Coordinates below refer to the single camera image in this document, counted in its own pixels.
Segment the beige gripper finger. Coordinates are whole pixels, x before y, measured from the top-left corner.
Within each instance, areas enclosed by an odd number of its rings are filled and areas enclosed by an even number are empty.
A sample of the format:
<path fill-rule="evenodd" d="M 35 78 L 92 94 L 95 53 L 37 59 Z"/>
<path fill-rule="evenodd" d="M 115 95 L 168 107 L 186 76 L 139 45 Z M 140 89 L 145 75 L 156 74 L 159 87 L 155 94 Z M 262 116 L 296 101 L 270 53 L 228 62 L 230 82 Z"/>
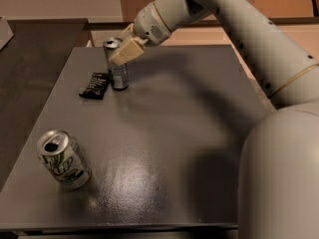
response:
<path fill-rule="evenodd" d="M 144 51 L 144 44 L 138 38 L 129 37 L 111 53 L 110 62 L 116 66 L 121 66 L 138 58 Z"/>
<path fill-rule="evenodd" d="M 134 31 L 134 24 L 131 23 L 119 36 L 122 41 L 133 39 L 136 36 Z"/>

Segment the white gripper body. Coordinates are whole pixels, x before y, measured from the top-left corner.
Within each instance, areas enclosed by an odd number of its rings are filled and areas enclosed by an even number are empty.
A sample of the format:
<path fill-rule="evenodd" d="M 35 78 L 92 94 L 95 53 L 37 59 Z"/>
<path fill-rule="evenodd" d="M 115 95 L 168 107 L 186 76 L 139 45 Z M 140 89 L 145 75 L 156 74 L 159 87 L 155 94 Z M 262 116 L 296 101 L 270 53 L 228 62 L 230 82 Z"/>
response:
<path fill-rule="evenodd" d="M 172 30 L 164 20 L 164 9 L 159 2 L 152 2 L 142 9 L 134 22 L 134 31 L 148 46 L 157 46 L 167 40 Z"/>

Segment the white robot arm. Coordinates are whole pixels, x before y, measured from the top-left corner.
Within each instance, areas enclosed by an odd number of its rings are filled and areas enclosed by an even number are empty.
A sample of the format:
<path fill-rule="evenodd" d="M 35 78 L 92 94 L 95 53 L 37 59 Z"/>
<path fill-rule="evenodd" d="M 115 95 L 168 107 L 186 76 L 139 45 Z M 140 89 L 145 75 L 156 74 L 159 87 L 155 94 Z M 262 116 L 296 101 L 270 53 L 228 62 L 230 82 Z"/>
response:
<path fill-rule="evenodd" d="M 239 164 L 238 239 L 319 239 L 319 63 L 247 0 L 155 0 L 111 55 L 139 57 L 185 23 L 214 15 L 274 110 Z"/>

